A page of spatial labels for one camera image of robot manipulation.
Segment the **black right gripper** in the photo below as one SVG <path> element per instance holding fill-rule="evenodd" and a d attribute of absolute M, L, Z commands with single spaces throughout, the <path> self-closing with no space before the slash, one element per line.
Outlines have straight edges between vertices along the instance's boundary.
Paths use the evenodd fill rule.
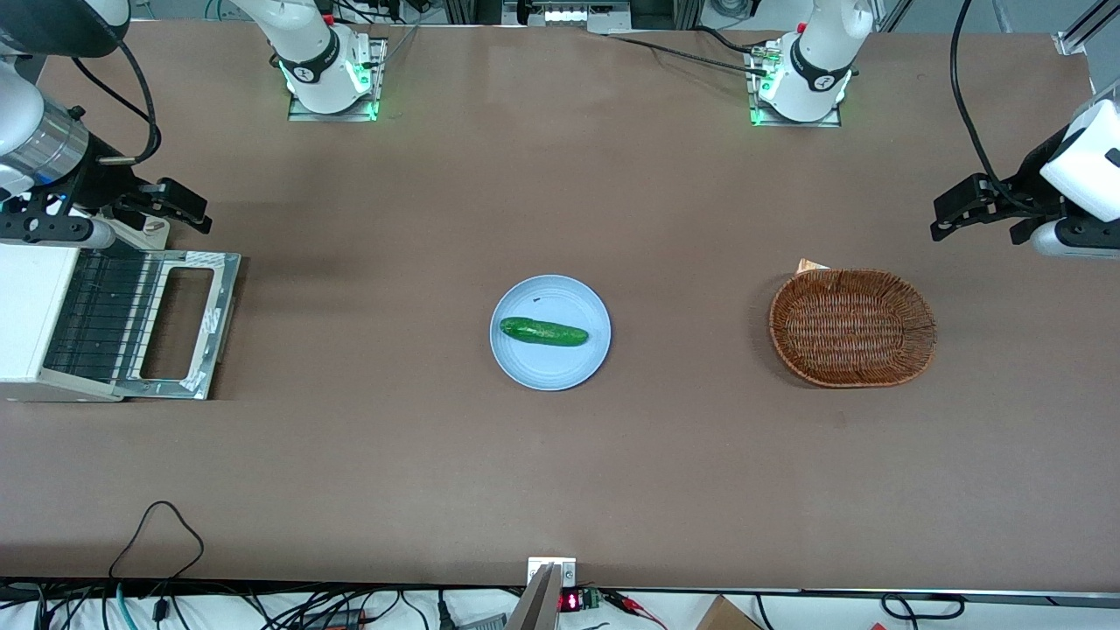
<path fill-rule="evenodd" d="M 120 151 L 88 133 L 87 148 L 80 163 L 64 177 L 64 215 L 75 209 L 143 231 L 143 214 L 178 221 L 184 226 L 208 235 L 213 221 L 207 215 L 207 200 L 192 188 L 164 177 L 156 183 L 136 176 L 129 166 L 108 166 L 101 158 L 120 158 Z"/>

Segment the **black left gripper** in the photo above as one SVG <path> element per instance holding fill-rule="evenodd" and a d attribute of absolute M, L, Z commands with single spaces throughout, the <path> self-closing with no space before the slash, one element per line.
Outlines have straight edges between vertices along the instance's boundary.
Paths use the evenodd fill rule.
<path fill-rule="evenodd" d="M 1067 195 L 1040 176 L 1040 167 L 1060 151 L 1067 131 L 1060 129 L 1025 155 L 1017 172 L 998 182 L 1004 192 L 984 174 L 972 174 L 937 196 L 935 219 L 928 226 L 932 240 L 943 241 L 960 228 L 1024 217 L 1011 226 L 1011 243 L 1047 245 L 1047 221 L 1080 214 Z"/>

